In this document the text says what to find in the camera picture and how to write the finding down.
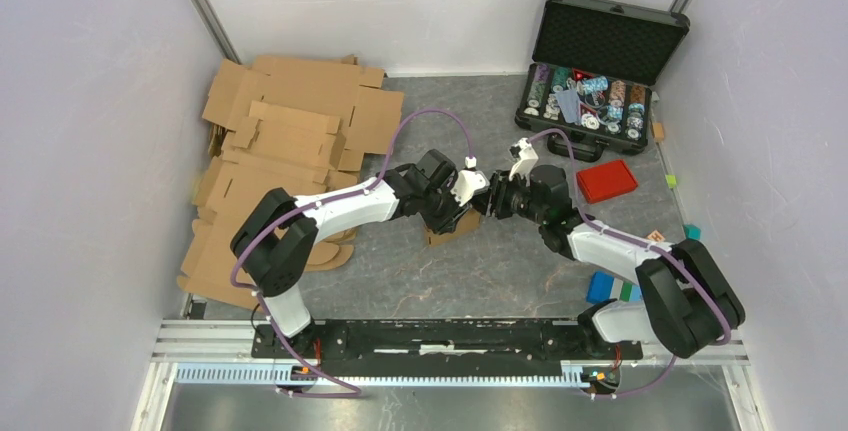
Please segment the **brown cardboard box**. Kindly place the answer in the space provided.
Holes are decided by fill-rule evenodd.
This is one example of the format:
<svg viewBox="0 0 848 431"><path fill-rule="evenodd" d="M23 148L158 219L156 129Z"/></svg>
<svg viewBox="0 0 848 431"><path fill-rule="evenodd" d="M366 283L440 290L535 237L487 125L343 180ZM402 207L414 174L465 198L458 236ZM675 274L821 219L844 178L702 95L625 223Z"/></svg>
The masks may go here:
<svg viewBox="0 0 848 431"><path fill-rule="evenodd" d="M451 232L436 234L426 228L426 244L428 247L435 247L468 235L480 227L482 219L483 217L479 212L470 209L457 221L455 228Z"/></svg>

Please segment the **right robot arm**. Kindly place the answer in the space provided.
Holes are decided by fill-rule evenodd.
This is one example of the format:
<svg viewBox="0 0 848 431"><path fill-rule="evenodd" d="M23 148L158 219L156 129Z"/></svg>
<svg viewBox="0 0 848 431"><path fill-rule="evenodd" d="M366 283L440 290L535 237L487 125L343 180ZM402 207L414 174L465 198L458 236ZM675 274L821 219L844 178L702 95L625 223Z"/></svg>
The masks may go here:
<svg viewBox="0 0 848 431"><path fill-rule="evenodd" d="M606 298L578 317L580 351L602 359L625 341L658 342L689 358L726 343L746 320L746 310L707 247L639 238L605 225L572 202L563 169L535 167L528 176L497 171L472 203L496 219L533 222L549 250L598 266L636 285L640 299Z"/></svg>

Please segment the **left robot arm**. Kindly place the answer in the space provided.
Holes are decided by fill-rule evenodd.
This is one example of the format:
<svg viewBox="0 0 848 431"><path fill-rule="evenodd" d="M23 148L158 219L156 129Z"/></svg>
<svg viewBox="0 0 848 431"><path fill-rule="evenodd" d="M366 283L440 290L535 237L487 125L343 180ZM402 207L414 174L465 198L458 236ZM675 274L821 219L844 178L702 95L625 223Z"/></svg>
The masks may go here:
<svg viewBox="0 0 848 431"><path fill-rule="evenodd" d="M299 281L315 244L365 224L420 216L435 234L450 233L489 187L483 173L457 169L437 150L418 162L384 169L358 185L319 195L292 196L282 188L267 192L230 248L235 271L245 271L277 331L275 343L290 358L306 356L314 345L312 316Z"/></svg>

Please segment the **red flat box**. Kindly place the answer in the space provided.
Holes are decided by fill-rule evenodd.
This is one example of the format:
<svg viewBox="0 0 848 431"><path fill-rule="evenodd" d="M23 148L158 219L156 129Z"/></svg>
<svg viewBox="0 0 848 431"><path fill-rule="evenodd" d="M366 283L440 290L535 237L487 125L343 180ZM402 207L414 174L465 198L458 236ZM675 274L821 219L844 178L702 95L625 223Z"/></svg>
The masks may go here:
<svg viewBox="0 0 848 431"><path fill-rule="evenodd" d="M596 204L635 191L639 183L624 160L580 170L577 186L586 202Z"/></svg>

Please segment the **blue block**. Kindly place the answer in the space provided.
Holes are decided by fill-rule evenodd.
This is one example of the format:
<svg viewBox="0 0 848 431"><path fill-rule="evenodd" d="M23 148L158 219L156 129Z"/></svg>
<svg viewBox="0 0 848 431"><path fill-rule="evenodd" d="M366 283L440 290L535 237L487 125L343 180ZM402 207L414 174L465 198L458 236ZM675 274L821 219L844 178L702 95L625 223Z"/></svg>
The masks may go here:
<svg viewBox="0 0 848 431"><path fill-rule="evenodd" d="M610 299L623 302L641 301L641 288L603 271L596 271L590 279L586 301L590 304L598 304Z"/></svg>

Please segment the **black poker chip case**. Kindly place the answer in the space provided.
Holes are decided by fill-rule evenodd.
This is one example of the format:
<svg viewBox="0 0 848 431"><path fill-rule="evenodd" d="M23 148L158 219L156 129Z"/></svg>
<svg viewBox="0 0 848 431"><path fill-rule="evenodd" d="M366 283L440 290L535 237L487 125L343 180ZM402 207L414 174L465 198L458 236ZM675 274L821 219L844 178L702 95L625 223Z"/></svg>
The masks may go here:
<svg viewBox="0 0 848 431"><path fill-rule="evenodd" d="M545 0L515 124L594 162L649 142L652 87L690 29L681 13L610 0Z"/></svg>

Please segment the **wooden letter cube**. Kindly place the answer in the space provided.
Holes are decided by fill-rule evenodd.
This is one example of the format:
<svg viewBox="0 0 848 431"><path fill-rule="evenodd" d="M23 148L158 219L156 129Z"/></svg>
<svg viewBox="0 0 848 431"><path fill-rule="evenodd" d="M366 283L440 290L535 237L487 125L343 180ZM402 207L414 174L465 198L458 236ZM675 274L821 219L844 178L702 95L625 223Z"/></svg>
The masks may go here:
<svg viewBox="0 0 848 431"><path fill-rule="evenodd" d="M654 230L647 235L647 239L653 242L663 242L665 237L658 230Z"/></svg>

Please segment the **stack of flat cardboard boxes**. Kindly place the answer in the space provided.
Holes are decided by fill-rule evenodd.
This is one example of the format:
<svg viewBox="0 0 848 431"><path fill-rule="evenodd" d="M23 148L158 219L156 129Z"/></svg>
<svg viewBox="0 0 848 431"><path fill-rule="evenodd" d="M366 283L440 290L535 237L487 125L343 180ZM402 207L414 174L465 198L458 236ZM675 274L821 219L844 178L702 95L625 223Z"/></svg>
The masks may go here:
<svg viewBox="0 0 848 431"><path fill-rule="evenodd" d="M359 183L365 156L385 154L401 121L404 95L383 89L384 76L354 56L222 60L202 112L213 126L211 161L192 200L198 215L177 277L184 292L255 305L230 283L233 235L272 189L313 195Z"/></svg>

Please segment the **small orange wooden block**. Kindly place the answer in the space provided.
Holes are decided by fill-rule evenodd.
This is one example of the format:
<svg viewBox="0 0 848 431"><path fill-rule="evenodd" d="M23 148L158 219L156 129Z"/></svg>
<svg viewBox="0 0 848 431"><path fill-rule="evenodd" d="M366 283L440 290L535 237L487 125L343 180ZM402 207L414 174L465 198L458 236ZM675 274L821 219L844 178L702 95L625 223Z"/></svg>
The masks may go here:
<svg viewBox="0 0 848 431"><path fill-rule="evenodd" d="M665 129L661 123L653 122L651 125L652 133L654 140L657 143L662 142L665 139Z"/></svg>

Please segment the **teal cube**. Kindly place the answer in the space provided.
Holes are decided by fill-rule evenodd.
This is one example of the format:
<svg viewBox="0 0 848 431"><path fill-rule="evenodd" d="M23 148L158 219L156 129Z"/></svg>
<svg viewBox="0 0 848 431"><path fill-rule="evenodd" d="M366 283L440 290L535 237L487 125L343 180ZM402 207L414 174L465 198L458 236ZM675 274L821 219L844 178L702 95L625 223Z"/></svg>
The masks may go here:
<svg viewBox="0 0 848 431"><path fill-rule="evenodd" d="M702 230L700 227L694 224L685 224L683 226L684 235L687 239L700 240L702 235Z"/></svg>

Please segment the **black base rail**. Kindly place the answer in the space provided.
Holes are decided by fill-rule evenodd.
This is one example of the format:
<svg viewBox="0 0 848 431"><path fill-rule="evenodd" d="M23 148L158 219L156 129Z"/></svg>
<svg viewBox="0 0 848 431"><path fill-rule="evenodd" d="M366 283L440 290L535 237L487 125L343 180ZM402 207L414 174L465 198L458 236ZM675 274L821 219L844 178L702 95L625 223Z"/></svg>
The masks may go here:
<svg viewBox="0 0 848 431"><path fill-rule="evenodd" d="M642 348L603 344L575 320L328 319L289 341L338 378L555 377L564 361L638 360Z"/></svg>

